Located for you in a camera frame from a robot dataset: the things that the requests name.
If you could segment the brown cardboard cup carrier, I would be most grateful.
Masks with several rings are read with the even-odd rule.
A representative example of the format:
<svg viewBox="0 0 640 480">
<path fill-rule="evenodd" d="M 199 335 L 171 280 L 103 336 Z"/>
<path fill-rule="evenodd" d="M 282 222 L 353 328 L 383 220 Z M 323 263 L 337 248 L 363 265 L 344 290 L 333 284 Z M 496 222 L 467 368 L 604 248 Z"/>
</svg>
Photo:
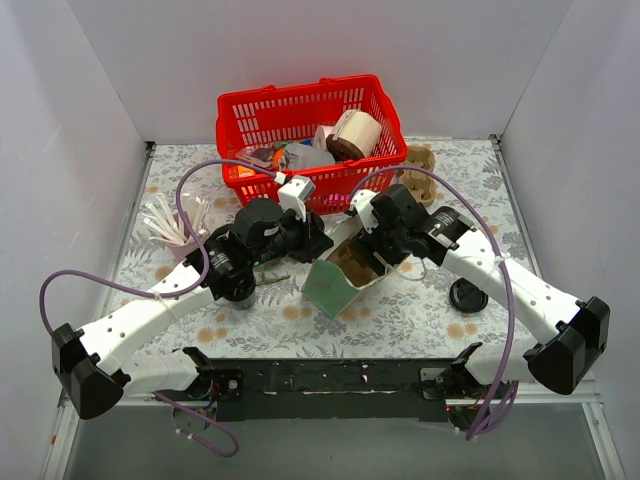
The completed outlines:
<svg viewBox="0 0 640 480">
<path fill-rule="evenodd" d="M 379 275 L 367 264 L 350 245 L 351 240 L 343 241 L 327 258 L 337 266 L 354 287 L 364 287 L 375 281 Z"/>
</svg>

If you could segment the green illustrated paper bag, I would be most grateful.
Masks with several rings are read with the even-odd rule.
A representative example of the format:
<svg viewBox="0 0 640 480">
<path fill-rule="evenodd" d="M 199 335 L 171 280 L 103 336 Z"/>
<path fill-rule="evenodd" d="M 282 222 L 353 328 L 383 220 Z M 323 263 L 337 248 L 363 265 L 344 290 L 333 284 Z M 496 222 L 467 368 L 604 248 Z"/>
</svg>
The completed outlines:
<svg viewBox="0 0 640 480">
<path fill-rule="evenodd" d="M 382 274 L 376 273 L 350 246 L 361 229 L 361 222 L 353 218 L 337 222 L 327 232 L 334 246 L 312 263 L 303 283 L 303 297 L 330 319 L 336 319 L 365 291 L 397 272 L 409 258 L 405 254 L 399 263 L 387 264 Z"/>
</svg>

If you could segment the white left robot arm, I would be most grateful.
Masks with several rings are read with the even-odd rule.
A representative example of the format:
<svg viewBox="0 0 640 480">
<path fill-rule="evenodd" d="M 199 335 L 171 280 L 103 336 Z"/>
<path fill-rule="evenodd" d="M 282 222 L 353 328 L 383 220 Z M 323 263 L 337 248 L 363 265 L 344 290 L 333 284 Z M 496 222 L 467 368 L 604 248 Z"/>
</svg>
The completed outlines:
<svg viewBox="0 0 640 480">
<path fill-rule="evenodd" d="M 216 300 L 251 306 L 255 267 L 284 257 L 311 263 L 333 244 L 314 212 L 300 218 L 273 200 L 253 200 L 143 297 L 78 329 L 68 324 L 55 329 L 53 371 L 83 420 L 102 415 L 126 395 L 154 390 L 203 399 L 212 390 L 213 377 L 195 355 L 145 357 L 137 350 Z"/>
</svg>

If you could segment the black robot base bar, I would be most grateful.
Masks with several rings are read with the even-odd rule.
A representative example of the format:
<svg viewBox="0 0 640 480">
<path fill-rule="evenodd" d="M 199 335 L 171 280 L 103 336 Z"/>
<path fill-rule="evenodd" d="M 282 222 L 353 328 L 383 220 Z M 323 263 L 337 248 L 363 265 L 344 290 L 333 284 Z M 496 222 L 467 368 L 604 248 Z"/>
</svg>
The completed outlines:
<svg viewBox="0 0 640 480">
<path fill-rule="evenodd" d="M 196 362 L 175 401 L 211 401 L 220 422 L 410 418 L 445 422 L 449 399 L 475 401 L 487 386 L 461 359 L 213 359 Z"/>
</svg>

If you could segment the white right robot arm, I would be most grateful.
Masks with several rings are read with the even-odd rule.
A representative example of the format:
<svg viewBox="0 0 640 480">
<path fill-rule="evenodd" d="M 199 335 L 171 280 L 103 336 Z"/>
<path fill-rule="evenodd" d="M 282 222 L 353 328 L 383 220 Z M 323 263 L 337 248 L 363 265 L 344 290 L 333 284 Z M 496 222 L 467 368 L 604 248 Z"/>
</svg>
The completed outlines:
<svg viewBox="0 0 640 480">
<path fill-rule="evenodd" d="M 593 296 L 581 300 L 554 288 L 494 250 L 488 237 L 451 207 L 427 209 L 403 185 L 358 191 L 350 208 L 362 222 L 352 248 L 379 275 L 408 256 L 427 259 L 505 306 L 534 342 L 516 342 L 505 380 L 537 381 L 570 395 L 607 346 L 610 308 Z"/>
</svg>

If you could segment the stack of spare cup carriers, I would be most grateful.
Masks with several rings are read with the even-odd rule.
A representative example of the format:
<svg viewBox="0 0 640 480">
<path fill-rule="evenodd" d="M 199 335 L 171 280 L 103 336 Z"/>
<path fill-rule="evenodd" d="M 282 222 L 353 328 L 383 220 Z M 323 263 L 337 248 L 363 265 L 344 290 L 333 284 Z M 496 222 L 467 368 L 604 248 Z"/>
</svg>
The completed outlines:
<svg viewBox="0 0 640 480">
<path fill-rule="evenodd" d="M 435 168 L 435 155 L 430 144 L 409 145 L 405 165 L 418 167 L 429 172 Z M 424 173 L 415 170 L 403 170 L 397 174 L 398 182 L 407 187 L 414 199 L 425 207 L 433 204 L 437 186 L 436 182 Z"/>
</svg>

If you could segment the grey foil pouch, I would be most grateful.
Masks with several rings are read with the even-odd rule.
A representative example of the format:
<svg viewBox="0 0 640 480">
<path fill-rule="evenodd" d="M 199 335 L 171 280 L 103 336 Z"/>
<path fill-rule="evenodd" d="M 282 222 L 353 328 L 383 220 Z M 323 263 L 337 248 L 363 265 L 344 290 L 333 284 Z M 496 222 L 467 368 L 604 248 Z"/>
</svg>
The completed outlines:
<svg viewBox="0 0 640 480">
<path fill-rule="evenodd" d="M 333 155 L 320 148 L 301 143 L 289 143 L 274 155 L 279 170 L 305 170 L 322 168 L 335 164 Z"/>
</svg>

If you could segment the floral patterned table mat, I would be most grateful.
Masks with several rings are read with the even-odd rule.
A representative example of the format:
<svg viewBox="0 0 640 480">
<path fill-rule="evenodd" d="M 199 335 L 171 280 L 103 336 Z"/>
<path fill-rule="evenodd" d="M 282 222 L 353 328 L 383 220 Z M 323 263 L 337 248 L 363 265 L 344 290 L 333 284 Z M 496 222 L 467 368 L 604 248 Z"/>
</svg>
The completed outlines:
<svg viewBox="0 0 640 480">
<path fill-rule="evenodd" d="M 448 181 L 483 216 L 500 248 L 525 268 L 538 270 L 523 234 L 497 139 L 443 140 L 408 138 L 408 145 L 430 144 L 435 173 Z M 192 166 L 217 157 L 208 145 L 158 145 L 143 187 L 135 223 L 125 250 L 118 283 L 147 289 L 174 268 L 176 261 L 143 224 L 144 205 L 158 192 L 169 203 L 178 180 Z M 220 166 L 191 177 L 186 191 L 202 191 L 210 202 L 210 230 L 233 220 L 239 200 L 221 178 Z M 167 354 L 197 347 L 216 358 L 377 358 L 454 357 L 481 341 L 502 346 L 507 312 L 490 301 L 477 314 L 450 304 L 448 291 L 456 277 L 430 262 L 409 257 L 382 282 L 365 291 L 336 319 L 319 311 L 301 292 L 310 265 L 287 259 L 258 269 L 266 280 L 255 303 L 235 310 L 218 301 L 186 316 L 147 341 L 139 353 Z"/>
</svg>

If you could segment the orange snack box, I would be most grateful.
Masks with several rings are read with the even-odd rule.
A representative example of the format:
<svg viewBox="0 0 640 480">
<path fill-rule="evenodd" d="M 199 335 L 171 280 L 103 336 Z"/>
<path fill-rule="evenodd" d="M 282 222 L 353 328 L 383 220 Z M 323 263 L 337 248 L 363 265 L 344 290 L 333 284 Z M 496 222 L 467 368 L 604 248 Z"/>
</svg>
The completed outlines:
<svg viewBox="0 0 640 480">
<path fill-rule="evenodd" d="M 238 166 L 236 171 L 237 171 L 238 178 L 248 178 L 256 174 L 256 172 L 253 169 L 243 167 L 243 166 Z"/>
</svg>

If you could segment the red plastic shopping basket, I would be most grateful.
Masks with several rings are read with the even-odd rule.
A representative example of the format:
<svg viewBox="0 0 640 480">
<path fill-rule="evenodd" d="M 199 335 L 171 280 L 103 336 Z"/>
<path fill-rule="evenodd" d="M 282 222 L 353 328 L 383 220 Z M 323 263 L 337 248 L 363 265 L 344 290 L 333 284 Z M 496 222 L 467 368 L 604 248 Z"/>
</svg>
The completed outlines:
<svg viewBox="0 0 640 480">
<path fill-rule="evenodd" d="M 309 177 L 310 207 L 337 213 L 366 175 L 374 176 L 366 188 L 388 186 L 387 167 L 408 154 L 394 105 L 372 74 L 226 93 L 217 107 L 218 153 L 237 162 L 223 166 L 223 180 L 243 205 L 277 196 L 270 177 L 250 172 L 257 165 Z"/>
</svg>

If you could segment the pink cup of straws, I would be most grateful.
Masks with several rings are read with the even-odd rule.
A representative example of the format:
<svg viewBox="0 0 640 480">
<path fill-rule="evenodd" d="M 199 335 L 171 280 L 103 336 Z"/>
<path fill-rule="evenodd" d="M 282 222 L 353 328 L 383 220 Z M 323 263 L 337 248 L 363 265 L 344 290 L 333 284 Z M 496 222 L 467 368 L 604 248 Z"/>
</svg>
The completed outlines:
<svg viewBox="0 0 640 480">
<path fill-rule="evenodd" d="M 209 201 L 202 196 L 187 192 L 181 194 L 181 205 L 196 237 L 205 241 L 210 235 L 206 226 Z M 158 194 L 155 201 L 147 202 L 144 208 L 143 223 L 156 234 L 154 239 L 162 242 L 175 260 L 182 261 L 197 249 L 184 219 L 178 212 L 170 209 L 168 201 L 162 194 Z"/>
</svg>

